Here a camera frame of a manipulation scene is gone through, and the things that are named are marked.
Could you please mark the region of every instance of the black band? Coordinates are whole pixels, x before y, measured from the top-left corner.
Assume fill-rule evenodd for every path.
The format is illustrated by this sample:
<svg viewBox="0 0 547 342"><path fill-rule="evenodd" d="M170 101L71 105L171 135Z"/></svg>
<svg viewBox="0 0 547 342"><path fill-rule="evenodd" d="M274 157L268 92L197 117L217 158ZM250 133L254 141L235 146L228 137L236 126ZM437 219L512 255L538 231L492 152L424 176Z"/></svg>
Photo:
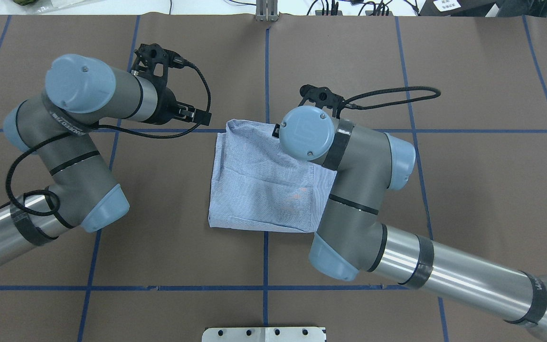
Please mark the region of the black band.
<svg viewBox="0 0 547 342"><path fill-rule="evenodd" d="M417 235L419 240L419 258L415 271L407 281L398 283L414 290L421 288L430 279L434 268L434 244L429 238Z"/></svg>
<svg viewBox="0 0 547 342"><path fill-rule="evenodd" d="M43 102L44 107L48 111L48 114L52 119L59 123L64 128L67 128L69 132L76 136L84 136L89 132L94 132L94 128L88 125L80 123L74 119L71 115L68 115L65 110L53 104L52 101L48 98L46 92L41 93L41 102Z"/></svg>
<svg viewBox="0 0 547 342"><path fill-rule="evenodd" d="M70 165L75 165L78 162L83 162L84 160L87 160L87 158L92 158L94 156L100 156L99 151L91 151L88 153L84 153L79 157L75 157L71 160L68 160L64 162L63 164L60 164L59 166L56 166L55 168L50 170L50 175L54 176L55 174L59 173L60 171L68 168Z"/></svg>
<svg viewBox="0 0 547 342"><path fill-rule="evenodd" d="M384 252L386 251L387 226L382 223L381 227L383 231L381 232L381 245L379 246L379 253L377 253L377 257L375 258L375 262L373 262L373 266L371 266L371 268L369 268L367 272L372 272L375 270L375 268L377 268L377 266L379 266L381 258L384 257Z"/></svg>
<svg viewBox="0 0 547 342"><path fill-rule="evenodd" d="M139 104L136 105L136 108L134 109L132 114L128 115L127 117L122 118L122 120L130 119L131 117L133 117L136 114L136 112L139 111L139 109L143 105L143 85L141 84L141 81L139 81L137 76L134 76L134 78L136 78L136 82L139 82L139 90L141 91L141 97L139 97Z"/></svg>
<svg viewBox="0 0 547 342"><path fill-rule="evenodd" d="M50 209L54 209L55 206L54 206L54 202L52 202L52 197L51 196L46 196L46 203L50 207ZM60 224L65 226L67 229L75 228L74 225L71 225L62 216L60 216L60 210L57 210L57 211L54 212L54 217L56 217L56 219L58 219Z"/></svg>
<svg viewBox="0 0 547 342"><path fill-rule="evenodd" d="M339 202L341 204L345 204L347 206L351 206L351 207L356 208L358 210L366 211L367 213L370 213L370 214L373 214L373 215L378 215L379 214L379 210L377 210L377 209L367 207L367 206L363 206L362 204L352 202L349 199L342 199L341 197L335 196L332 193L330 195L328 195L328 199L332 200L332 201L335 201L335 202Z"/></svg>
<svg viewBox="0 0 547 342"><path fill-rule="evenodd" d="M525 316L519 320L506 322L510 324L521 324L527 321L537 324L546 313L547 309L546 286L538 277L534 277L526 272L523 273L525 273L525 275L529 278L529 281L531 281L531 287L533 288L533 299L531 299L531 306Z"/></svg>
<svg viewBox="0 0 547 342"><path fill-rule="evenodd" d="M354 130L354 123L352 123L352 121L345 119L339 120L335 137L332 139L332 145L330 146L330 149L328 149L324 163L322 163L323 167L333 171L337 170L339 164L341 164L343 154L345 154L345 149L348 146L352 130Z"/></svg>
<svg viewBox="0 0 547 342"><path fill-rule="evenodd" d="M56 240L58 237L50 237L46 235L41 228L33 225L31 218L28 214L15 206L10 206L9 209L11 220L14 222L14 226L18 232L22 235L26 241L32 243L35 246L43 246L46 243Z"/></svg>

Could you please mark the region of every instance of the white floor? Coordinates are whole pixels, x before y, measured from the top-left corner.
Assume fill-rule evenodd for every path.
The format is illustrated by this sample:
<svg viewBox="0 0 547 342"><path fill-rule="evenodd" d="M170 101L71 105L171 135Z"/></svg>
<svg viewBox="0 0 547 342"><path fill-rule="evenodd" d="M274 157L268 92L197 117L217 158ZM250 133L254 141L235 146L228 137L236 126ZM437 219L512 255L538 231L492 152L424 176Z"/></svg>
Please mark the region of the white floor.
<svg viewBox="0 0 547 342"><path fill-rule="evenodd" d="M52 0L40 0L48 5ZM252 2L255 0L240 0L241 2ZM54 0L54 2L73 2L73 0ZM425 0L417 0L419 7L423 6ZM236 14L254 13L254 6L234 4L228 0L83 0L82 4L72 5L63 9L42 12L43 14L117 14L132 15L143 14L150 11L169 13L172 3L173 14ZM278 10L282 13L293 15L305 15L312 0L279 0ZM362 5L352 6L349 2L342 1L339 9L343 15L357 15ZM413 9L404 0L392 0L389 8L397 16L414 16ZM313 11L321 9L320 2L317 2ZM0 0L0 14L33 14L38 11L35 6L18 6L12 0Z"/></svg>

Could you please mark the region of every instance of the cloth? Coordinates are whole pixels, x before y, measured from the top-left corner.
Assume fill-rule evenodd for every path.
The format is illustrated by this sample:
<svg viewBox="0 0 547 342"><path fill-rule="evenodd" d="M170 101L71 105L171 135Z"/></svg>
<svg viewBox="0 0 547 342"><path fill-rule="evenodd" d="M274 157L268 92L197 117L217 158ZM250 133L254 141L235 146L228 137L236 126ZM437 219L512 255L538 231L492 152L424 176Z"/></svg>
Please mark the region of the cloth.
<svg viewBox="0 0 547 342"><path fill-rule="evenodd" d="M274 125L231 120L217 135L211 227L315 232L337 175L282 151Z"/></svg>

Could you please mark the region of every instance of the white label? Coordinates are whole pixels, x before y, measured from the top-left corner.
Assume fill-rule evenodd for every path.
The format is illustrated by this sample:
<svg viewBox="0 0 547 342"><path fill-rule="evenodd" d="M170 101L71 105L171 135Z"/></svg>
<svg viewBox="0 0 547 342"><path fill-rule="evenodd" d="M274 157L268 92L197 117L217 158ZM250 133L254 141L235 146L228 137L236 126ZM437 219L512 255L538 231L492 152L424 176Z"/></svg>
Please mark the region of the white label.
<svg viewBox="0 0 547 342"><path fill-rule="evenodd" d="M435 0L434 5L441 12L458 9L462 6L457 0Z"/></svg>

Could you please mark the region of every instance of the robotic arm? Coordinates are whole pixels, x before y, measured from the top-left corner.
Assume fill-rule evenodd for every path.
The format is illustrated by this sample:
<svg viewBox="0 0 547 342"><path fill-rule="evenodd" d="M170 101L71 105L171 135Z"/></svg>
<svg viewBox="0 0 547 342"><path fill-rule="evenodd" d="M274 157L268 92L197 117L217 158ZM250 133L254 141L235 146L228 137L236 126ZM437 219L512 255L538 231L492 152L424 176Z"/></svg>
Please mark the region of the robotic arm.
<svg viewBox="0 0 547 342"><path fill-rule="evenodd" d="M195 65L159 45L141 45L135 51L131 73L115 69L95 58L64 55L52 63L44 91L22 102L4 121L6 138L23 155L11 167L6 181L10 205L0 209L0 266L37 246L42 246L82 225L97 231L124 216L130 209L120 184L115 181L88 133L104 117L161 125L171 119L210 123L210 91ZM163 75L155 69L163 65ZM208 93L208 108L198 110L176 100L168 89L169 67L195 69ZM15 198L11 176L18 162L37 152L54 184Z"/></svg>
<svg viewBox="0 0 547 342"><path fill-rule="evenodd" d="M415 164L413 146L386 133L330 118L351 108L326 87L303 86L303 100L276 126L290 156L336 170L310 251L320 272L352 281L376 272L525 327L547 341L547 275L512 270L377 220L386 189L399 190ZM303 105L306 100L315 106Z"/></svg>

